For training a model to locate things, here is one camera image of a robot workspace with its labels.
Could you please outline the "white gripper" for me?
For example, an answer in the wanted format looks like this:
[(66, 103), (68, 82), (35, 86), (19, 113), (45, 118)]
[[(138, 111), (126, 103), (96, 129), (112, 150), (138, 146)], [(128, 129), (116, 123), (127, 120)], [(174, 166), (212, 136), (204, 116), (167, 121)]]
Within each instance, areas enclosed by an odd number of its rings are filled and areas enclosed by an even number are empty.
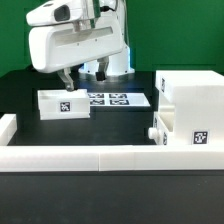
[(107, 56), (124, 46), (116, 14), (103, 15), (100, 0), (49, 0), (30, 11), (26, 20), (32, 27), (32, 65), (43, 73), (58, 71), (67, 91), (74, 90), (69, 67), (98, 59), (96, 79), (104, 81)]

